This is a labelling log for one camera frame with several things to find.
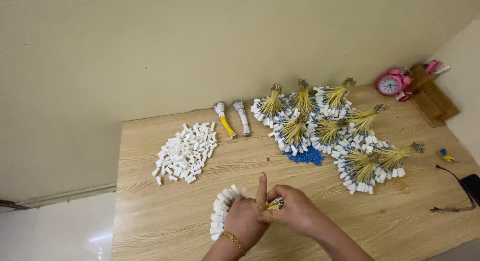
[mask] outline wood grain surface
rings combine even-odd
[[[213,244],[210,214],[217,194],[231,184],[246,187],[254,196],[260,172],[269,188],[289,184],[310,197],[376,260],[424,260],[480,237],[480,210],[435,213],[433,207],[469,206],[458,182],[436,164],[458,177],[480,174],[479,166],[446,127],[431,128],[411,102],[397,102],[373,86],[351,89],[357,108],[390,102],[390,110],[373,124],[376,136],[397,147],[424,142],[427,151],[404,160],[406,176],[377,184],[374,194],[353,196],[329,155],[323,166],[294,163],[282,155],[271,132],[246,110],[250,137],[230,139],[213,109],[160,116],[123,123],[112,260],[200,260]],[[228,108],[226,118],[241,135],[240,117]],[[192,184],[163,176],[152,177],[157,153],[182,124],[216,122],[218,147],[202,174]],[[457,163],[444,163],[436,152],[451,151]],[[242,260],[327,260],[313,240],[273,224]]]

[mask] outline pile of white connectors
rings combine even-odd
[[[215,202],[213,202],[213,209],[215,213],[212,213],[210,219],[210,236],[213,240],[217,240],[220,233],[223,232],[223,225],[227,212],[233,204],[235,198],[239,195],[247,196],[245,188],[237,189],[235,184],[231,185],[230,189],[225,189],[216,196]]]
[[[166,173],[170,180],[183,178],[188,184],[197,179],[195,176],[201,174],[205,161],[217,147],[214,127],[215,122],[211,126],[209,122],[195,123],[192,128],[183,124],[182,132],[176,133],[162,146],[162,151],[158,153],[160,159],[156,161],[156,169],[152,172],[159,185],[162,184],[159,175]]]

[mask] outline clock face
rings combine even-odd
[[[399,88],[399,82],[393,77],[382,80],[378,86],[380,92],[384,94],[393,94]]]

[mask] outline gold bracelet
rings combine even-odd
[[[238,248],[241,251],[242,256],[245,255],[245,250],[243,249],[243,246],[240,244],[240,242],[231,233],[229,233],[227,231],[223,231],[222,233],[220,233],[220,235],[224,235],[224,236],[228,237],[229,239],[231,239],[235,244],[237,244]]]

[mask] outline pile of blue plastic pieces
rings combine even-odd
[[[321,153],[313,148],[312,146],[307,147],[308,151],[304,153],[297,153],[296,156],[293,156],[293,152],[283,152],[284,155],[288,155],[288,158],[296,163],[304,162],[309,163],[312,162],[317,166],[322,165],[322,160],[325,159],[325,156],[322,156]]]

